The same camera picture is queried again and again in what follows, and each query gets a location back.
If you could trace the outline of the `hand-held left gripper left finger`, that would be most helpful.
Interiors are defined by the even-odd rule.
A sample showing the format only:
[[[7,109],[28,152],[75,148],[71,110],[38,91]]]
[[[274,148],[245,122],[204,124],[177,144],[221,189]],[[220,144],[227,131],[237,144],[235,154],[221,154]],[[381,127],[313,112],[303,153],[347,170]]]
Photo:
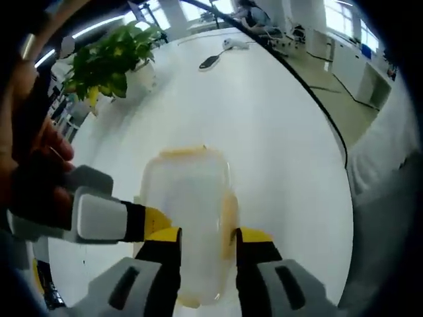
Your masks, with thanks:
[[[123,258],[94,278],[66,316],[172,316],[180,289],[182,230],[153,233],[135,258]]]

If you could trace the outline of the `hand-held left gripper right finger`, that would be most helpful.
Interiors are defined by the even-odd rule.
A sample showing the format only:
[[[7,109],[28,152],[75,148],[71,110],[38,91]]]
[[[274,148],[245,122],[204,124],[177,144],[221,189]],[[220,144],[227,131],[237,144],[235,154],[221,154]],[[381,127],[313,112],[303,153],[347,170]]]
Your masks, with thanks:
[[[295,260],[283,259],[269,234],[247,227],[235,233],[243,316],[340,316],[323,283]]]

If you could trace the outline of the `person's right hand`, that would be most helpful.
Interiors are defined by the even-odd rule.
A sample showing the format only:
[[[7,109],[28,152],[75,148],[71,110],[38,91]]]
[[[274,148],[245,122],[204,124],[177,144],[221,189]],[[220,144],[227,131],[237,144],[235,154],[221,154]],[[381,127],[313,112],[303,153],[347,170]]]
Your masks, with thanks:
[[[17,162],[23,162],[36,150],[58,160],[66,170],[74,167],[71,163],[74,157],[73,147],[59,133],[49,116],[44,118],[38,131],[22,131],[13,136],[12,157]]]

